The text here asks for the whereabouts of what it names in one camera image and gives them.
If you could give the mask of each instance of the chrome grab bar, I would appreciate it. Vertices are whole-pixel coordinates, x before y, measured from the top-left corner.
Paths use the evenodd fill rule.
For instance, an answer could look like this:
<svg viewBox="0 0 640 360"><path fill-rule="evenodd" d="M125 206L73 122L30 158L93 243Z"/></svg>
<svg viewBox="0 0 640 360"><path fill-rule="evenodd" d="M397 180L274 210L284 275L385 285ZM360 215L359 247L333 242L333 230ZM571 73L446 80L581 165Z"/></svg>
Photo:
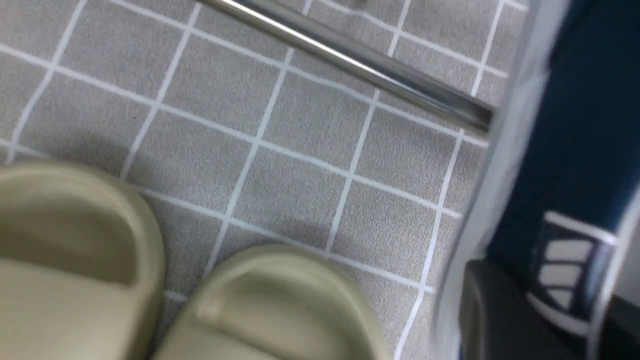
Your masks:
<svg viewBox="0 0 640 360"><path fill-rule="evenodd" d="M204 2L465 129L489 130L490 105L273 0Z"/></svg>

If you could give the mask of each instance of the tile floor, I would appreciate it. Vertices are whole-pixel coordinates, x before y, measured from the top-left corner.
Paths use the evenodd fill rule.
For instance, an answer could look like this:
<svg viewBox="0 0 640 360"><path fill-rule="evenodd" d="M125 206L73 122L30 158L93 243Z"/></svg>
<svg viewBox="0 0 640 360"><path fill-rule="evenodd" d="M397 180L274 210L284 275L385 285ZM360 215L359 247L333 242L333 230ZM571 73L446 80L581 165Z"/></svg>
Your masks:
<svg viewBox="0 0 640 360"><path fill-rule="evenodd" d="M282 0L498 104L512 0ZM168 255L157 339L219 261L269 242L345 268L394 359L433 359L449 237L486 144L190 0L5 0L0 154L133 184Z"/></svg>

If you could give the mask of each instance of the gray floor tile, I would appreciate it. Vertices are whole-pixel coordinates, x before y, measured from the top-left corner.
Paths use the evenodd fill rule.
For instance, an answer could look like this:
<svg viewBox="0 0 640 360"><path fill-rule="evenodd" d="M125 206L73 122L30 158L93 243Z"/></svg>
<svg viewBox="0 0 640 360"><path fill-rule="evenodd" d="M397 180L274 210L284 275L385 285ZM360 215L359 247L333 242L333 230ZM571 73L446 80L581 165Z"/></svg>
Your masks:
<svg viewBox="0 0 640 360"><path fill-rule="evenodd" d="M0 43L50 60L78 0L3 0Z"/></svg>
<svg viewBox="0 0 640 360"><path fill-rule="evenodd" d="M510 71L527 13L511 6L502 9L487 65Z"/></svg>
<svg viewBox="0 0 640 360"><path fill-rule="evenodd" d="M0 138L11 140L24 107L46 70L7 54L0 54Z"/></svg>
<svg viewBox="0 0 640 360"><path fill-rule="evenodd" d="M33 108L20 144L117 176L148 112L146 105L55 75Z"/></svg>
<svg viewBox="0 0 640 360"><path fill-rule="evenodd" d="M244 140L159 112L129 181L224 213L249 148Z"/></svg>
<svg viewBox="0 0 640 360"><path fill-rule="evenodd" d="M376 110L356 172L437 203L454 145L451 135Z"/></svg>
<svg viewBox="0 0 640 360"><path fill-rule="evenodd" d="M493 106L500 106L508 79L485 72L480 80L477 98Z"/></svg>
<svg viewBox="0 0 640 360"><path fill-rule="evenodd" d="M164 103L254 135L279 72L276 67L191 37Z"/></svg>
<svg viewBox="0 0 640 360"><path fill-rule="evenodd" d="M189 295L207 266L222 221L151 197L145 200L164 241L166 289Z"/></svg>
<svg viewBox="0 0 640 360"><path fill-rule="evenodd" d="M398 40L394 57L462 92L470 93L476 79L477 68L474 66L405 38ZM433 122L452 127L448 122L442 122L434 115L416 106L409 105L407 102L393 97L386 92L381 94L380 102Z"/></svg>
<svg viewBox="0 0 640 360"><path fill-rule="evenodd" d="M369 105L288 74L264 139L349 169Z"/></svg>
<svg viewBox="0 0 640 360"><path fill-rule="evenodd" d="M284 60L287 54L288 47L283 42L206 6L200 11L195 28L276 60Z"/></svg>
<svg viewBox="0 0 640 360"><path fill-rule="evenodd" d="M182 31L107 1L89 0L61 65L155 97Z"/></svg>
<svg viewBox="0 0 640 360"><path fill-rule="evenodd" d="M249 249L250 247L279 243L279 241L268 238L267 236L242 229L235 225L229 225L227 235L222 242L218 258L216 259L216 265L235 255L236 252Z"/></svg>
<svg viewBox="0 0 640 360"><path fill-rule="evenodd" d="M13 158L13 163L19 163L21 161L57 161L57 160L45 160L41 159L37 156L33 156L31 154L25 154L24 152L20 152L18 150L15 151L15 156Z"/></svg>
<svg viewBox="0 0 640 360"><path fill-rule="evenodd" d="M320 78L329 79L338 84L344 85L350 89L355 90L359 94L368 97L373 96L375 88L372 85L359 80L345 73L344 71L341 71L338 68L325 63L324 61L318 60L317 58L304 53L303 51L295 51L293 53L293 58L291 58L291 65L298 69L304 70L309 74L319 76Z"/></svg>
<svg viewBox="0 0 640 360"><path fill-rule="evenodd" d="M171 324L178 316L180 309L184 305L181 301L171 300L168 298L163 299L163 305L160 309L160 314L158 316L158 321L156 325L156 331L154 333L154 339L152 344L152 352L158 348L162 338L166 334L167 330L171 327Z"/></svg>
<svg viewBox="0 0 640 360"><path fill-rule="evenodd" d="M330 0L333 3L342 5L355 11L366 12L373 17L386 22L391 26L396 26L400 19L400 13L404 1L387 0Z"/></svg>
<svg viewBox="0 0 640 360"><path fill-rule="evenodd" d="M234 217L324 247L344 181L315 165L260 149Z"/></svg>
<svg viewBox="0 0 640 360"><path fill-rule="evenodd" d="M332 252L420 281L435 210L354 181Z"/></svg>
<svg viewBox="0 0 640 360"><path fill-rule="evenodd" d="M393 353L418 295L418 290L348 265L337 265L355 279L369 298L373 310L378 315L380 325L382 325L389 350Z"/></svg>
<svg viewBox="0 0 640 360"><path fill-rule="evenodd" d="M195 6L194 0L126 0L141 8L164 15L173 20L187 23Z"/></svg>
<svg viewBox="0 0 640 360"><path fill-rule="evenodd" d="M387 53L393 33L359 16L350 16L323 3L312 3L309 15L324 25L337 30L382 53Z"/></svg>
<svg viewBox="0 0 640 360"><path fill-rule="evenodd" d="M455 235L458 219L449 215L442 215L440 228L438 229L438 239L433 250L427 285L436 288L440 285L440 280L446 270L449 254L453 249L453 236Z"/></svg>
<svg viewBox="0 0 640 360"><path fill-rule="evenodd" d="M497 0L412 1L404 30L480 60Z"/></svg>
<svg viewBox="0 0 640 360"><path fill-rule="evenodd" d="M437 360L436 349L431 341L431 321L435 295L424 294L422 304L418 308L409 336L404 343L402 360Z"/></svg>
<svg viewBox="0 0 640 360"><path fill-rule="evenodd" d="M480 146L462 142L447 189L447 197L444 202L446 208L455 211L463 210L465 201L473 191L476 175L482 166L485 152L486 149Z"/></svg>
<svg viewBox="0 0 640 360"><path fill-rule="evenodd" d="M305 7L307 0L276 0L280 4L288 7L289 9L301 13Z"/></svg>

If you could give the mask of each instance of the black plastic part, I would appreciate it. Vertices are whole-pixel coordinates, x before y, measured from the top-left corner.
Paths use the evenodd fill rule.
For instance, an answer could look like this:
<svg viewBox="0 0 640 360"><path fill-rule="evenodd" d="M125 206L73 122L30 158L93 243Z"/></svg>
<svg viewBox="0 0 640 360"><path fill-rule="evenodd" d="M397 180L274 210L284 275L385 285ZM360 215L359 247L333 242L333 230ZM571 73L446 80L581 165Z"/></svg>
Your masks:
<svg viewBox="0 0 640 360"><path fill-rule="evenodd" d="M640 309L619 297L611 300L600 341L600 358L640 359Z"/></svg>
<svg viewBox="0 0 640 360"><path fill-rule="evenodd" d="M459 315L464 360L575 360L514 282L486 260L469 261Z"/></svg>

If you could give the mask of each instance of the beige slide sandal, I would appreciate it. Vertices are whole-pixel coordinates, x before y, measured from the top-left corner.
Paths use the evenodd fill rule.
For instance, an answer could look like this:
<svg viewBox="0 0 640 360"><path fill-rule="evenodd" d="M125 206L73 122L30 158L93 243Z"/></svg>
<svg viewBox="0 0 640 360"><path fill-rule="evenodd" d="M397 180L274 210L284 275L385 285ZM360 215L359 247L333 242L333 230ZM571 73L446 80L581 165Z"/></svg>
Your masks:
<svg viewBox="0 0 640 360"><path fill-rule="evenodd" d="M0 168L0 358L143 359L164 287L156 220L126 184L59 162Z"/></svg>
<svg viewBox="0 0 640 360"><path fill-rule="evenodd" d="M387 360L358 285L329 261L286 245L239 252L202 281L154 360Z"/></svg>

